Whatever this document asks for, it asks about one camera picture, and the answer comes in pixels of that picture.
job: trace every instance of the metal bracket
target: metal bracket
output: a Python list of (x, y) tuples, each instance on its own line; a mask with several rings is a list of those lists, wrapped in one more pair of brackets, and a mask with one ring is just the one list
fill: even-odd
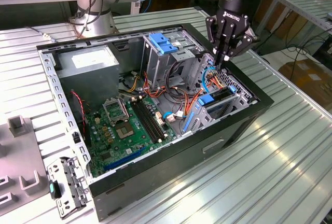
[[(50, 185), (56, 183), (61, 197), (56, 199), (61, 219), (86, 206), (88, 189), (84, 189), (85, 181), (83, 171), (77, 157), (59, 158), (47, 167)], [(51, 193), (55, 188), (50, 186)]]

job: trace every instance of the cardboard box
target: cardboard box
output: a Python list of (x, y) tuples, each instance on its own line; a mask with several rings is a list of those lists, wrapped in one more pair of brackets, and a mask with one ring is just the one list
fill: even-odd
[[(279, 72), (290, 78), (294, 62), (283, 65)], [(332, 109), (332, 73), (322, 69), (310, 59), (297, 61), (295, 64), (292, 83), (306, 93), (310, 98), (324, 107)]]

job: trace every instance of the connector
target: connector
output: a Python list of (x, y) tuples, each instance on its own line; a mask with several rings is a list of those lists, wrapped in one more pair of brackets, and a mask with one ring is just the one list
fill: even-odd
[(170, 114), (170, 115), (168, 115), (168, 116), (166, 117), (166, 120), (167, 120), (169, 123), (172, 123), (172, 122), (174, 122), (176, 119), (175, 119), (175, 117), (174, 117), (173, 114)]

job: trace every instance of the slotted metal surface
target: slotted metal surface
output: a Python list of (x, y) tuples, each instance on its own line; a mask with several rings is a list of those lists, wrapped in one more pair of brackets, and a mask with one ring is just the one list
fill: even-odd
[[(193, 8), (116, 18), (121, 31), (192, 23), (206, 36), (205, 15)], [(70, 25), (42, 26), (59, 40)], [(28, 29), (0, 32), (1, 121), (32, 118), (44, 165), (72, 153)], [(288, 85), (253, 52), (233, 62), (275, 103), (240, 140), (102, 223), (319, 223), (332, 207), (332, 118)], [(93, 204), (61, 221), (41, 197), (0, 217), (1, 223), (95, 223)]]
[(323, 30), (330, 30), (332, 28), (332, 21), (327, 18), (327, 14), (332, 12), (332, 0), (279, 1)]

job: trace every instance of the wire bundle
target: wire bundle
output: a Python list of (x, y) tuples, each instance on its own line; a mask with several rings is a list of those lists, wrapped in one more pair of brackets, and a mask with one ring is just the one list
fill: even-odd
[(78, 99), (79, 105), (81, 107), (81, 113), (82, 113), (82, 122), (83, 122), (83, 133), (85, 133), (85, 121), (84, 121), (84, 109), (83, 109), (83, 103), (81, 98), (78, 96), (77, 93), (75, 93), (74, 91), (71, 91), (71, 93)]

